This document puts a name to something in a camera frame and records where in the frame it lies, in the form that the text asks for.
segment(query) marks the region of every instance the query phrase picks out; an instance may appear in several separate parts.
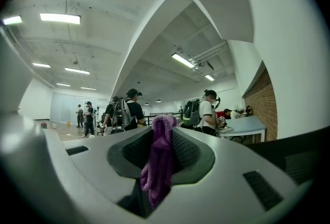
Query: railing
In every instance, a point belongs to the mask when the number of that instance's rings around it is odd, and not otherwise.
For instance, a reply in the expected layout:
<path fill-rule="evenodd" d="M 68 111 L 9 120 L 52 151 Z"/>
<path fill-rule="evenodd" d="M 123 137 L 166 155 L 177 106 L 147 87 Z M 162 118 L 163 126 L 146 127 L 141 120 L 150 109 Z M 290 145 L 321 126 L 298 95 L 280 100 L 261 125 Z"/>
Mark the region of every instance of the railing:
<path fill-rule="evenodd" d="M 163 112 L 163 113 L 150 113 L 149 116 L 145 116 L 145 123 L 150 126 L 153 123 L 153 120 L 156 116 L 163 115 L 163 114 L 172 114 L 174 117 L 176 117 L 176 120 L 178 121 L 178 124 L 180 123 L 180 112 Z"/>

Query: table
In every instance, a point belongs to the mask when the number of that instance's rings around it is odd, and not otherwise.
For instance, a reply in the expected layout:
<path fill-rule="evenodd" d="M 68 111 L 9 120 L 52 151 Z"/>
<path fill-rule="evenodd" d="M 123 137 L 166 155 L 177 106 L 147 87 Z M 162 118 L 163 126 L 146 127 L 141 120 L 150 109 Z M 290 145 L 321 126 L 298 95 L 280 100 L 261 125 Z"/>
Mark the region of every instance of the table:
<path fill-rule="evenodd" d="M 221 133 L 221 130 L 217 130 L 217 135 L 220 137 L 232 137 L 232 136 L 245 136 L 255 135 L 261 133 L 261 141 L 265 141 L 265 125 L 256 117 L 242 117 L 239 119 L 226 120 L 227 125 L 234 130 L 226 133 Z"/>

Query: fluorescent ceiling light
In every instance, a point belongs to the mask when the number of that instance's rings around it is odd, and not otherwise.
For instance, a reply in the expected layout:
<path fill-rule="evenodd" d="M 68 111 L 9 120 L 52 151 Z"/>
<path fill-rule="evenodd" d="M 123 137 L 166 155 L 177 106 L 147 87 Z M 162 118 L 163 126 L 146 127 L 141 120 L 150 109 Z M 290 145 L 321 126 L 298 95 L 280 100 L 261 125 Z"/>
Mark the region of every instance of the fluorescent ceiling light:
<path fill-rule="evenodd" d="M 42 21 L 80 24 L 79 15 L 60 14 L 60 13 L 41 13 L 40 18 Z"/>
<path fill-rule="evenodd" d="M 68 68 L 68 67 L 65 67 L 65 70 L 67 70 L 67 71 L 72 71 L 72 72 L 77 72 L 77 73 L 82 73 L 82 74 L 88 74 L 88 75 L 89 75 L 89 71 L 75 70 L 75 69 L 73 69 L 73 68 Z"/>
<path fill-rule="evenodd" d="M 22 22 L 22 18 L 20 16 L 14 16 L 10 18 L 6 18 L 2 20 L 5 25 L 9 24 L 20 24 Z"/>
<path fill-rule="evenodd" d="M 215 79 L 212 78 L 210 75 L 206 75 L 205 77 L 206 77 L 207 79 L 211 80 L 211 81 L 214 81 L 214 80 L 215 80 Z"/>
<path fill-rule="evenodd" d="M 192 63 L 188 62 L 186 59 L 179 56 L 178 54 L 174 54 L 172 57 L 174 59 L 176 59 L 177 61 L 180 61 L 182 64 L 185 64 L 186 66 L 190 67 L 190 68 L 194 67 L 194 65 Z"/>
<path fill-rule="evenodd" d="M 47 64 L 38 64 L 38 63 L 33 63 L 35 66 L 42 66 L 42 67 L 51 67 L 50 65 Z"/>
<path fill-rule="evenodd" d="M 61 83 L 56 83 L 56 85 L 59 85 L 59 86 L 65 86 L 65 87 L 71 87 L 70 85 L 61 84 Z"/>
<path fill-rule="evenodd" d="M 91 88 L 84 88 L 84 87 L 80 87 L 81 89 L 84 89 L 84 90 L 96 90 L 96 89 L 91 89 Z"/>

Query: white ceiling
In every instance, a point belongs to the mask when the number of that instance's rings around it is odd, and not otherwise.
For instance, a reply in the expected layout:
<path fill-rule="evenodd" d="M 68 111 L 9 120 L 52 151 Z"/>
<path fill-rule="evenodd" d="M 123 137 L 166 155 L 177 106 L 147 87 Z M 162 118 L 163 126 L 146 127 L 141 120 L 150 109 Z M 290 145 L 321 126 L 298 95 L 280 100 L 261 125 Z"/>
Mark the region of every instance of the white ceiling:
<path fill-rule="evenodd" d="M 199 82 L 208 74 L 212 74 L 216 80 L 232 75 L 234 68 L 226 45 L 216 56 L 208 60 L 214 70 L 203 64 L 198 69 L 200 74 L 172 58 L 178 51 L 182 51 L 187 57 L 194 57 L 220 43 L 226 42 L 220 38 L 198 6 L 192 3 L 166 27 L 141 56 L 117 95 L 125 96 L 129 89 L 135 88 L 143 94 L 140 97 L 141 102 L 152 103 L 160 93 L 170 92 L 185 82 Z"/>
<path fill-rule="evenodd" d="M 147 0 L 18 0 L 9 3 L 1 18 L 20 15 L 23 24 L 6 27 L 21 57 L 50 84 L 96 88 L 111 93 L 127 53 L 129 31 Z M 43 22 L 39 14 L 81 15 L 80 25 Z M 40 68 L 33 62 L 51 65 Z M 64 67 L 88 70 L 90 75 Z"/>

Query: purple cloth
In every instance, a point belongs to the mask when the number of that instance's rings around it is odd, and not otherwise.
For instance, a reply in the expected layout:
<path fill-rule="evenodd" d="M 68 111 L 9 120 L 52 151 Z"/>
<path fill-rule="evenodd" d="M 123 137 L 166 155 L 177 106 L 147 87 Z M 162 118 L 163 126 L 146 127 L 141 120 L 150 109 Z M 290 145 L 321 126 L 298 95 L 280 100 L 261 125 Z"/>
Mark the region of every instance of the purple cloth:
<path fill-rule="evenodd" d="M 149 161 L 141 171 L 141 189 L 149 192 L 149 201 L 155 209 L 171 190 L 173 175 L 172 127 L 176 118 L 172 114 L 160 115 L 153 120 L 153 143 Z"/>

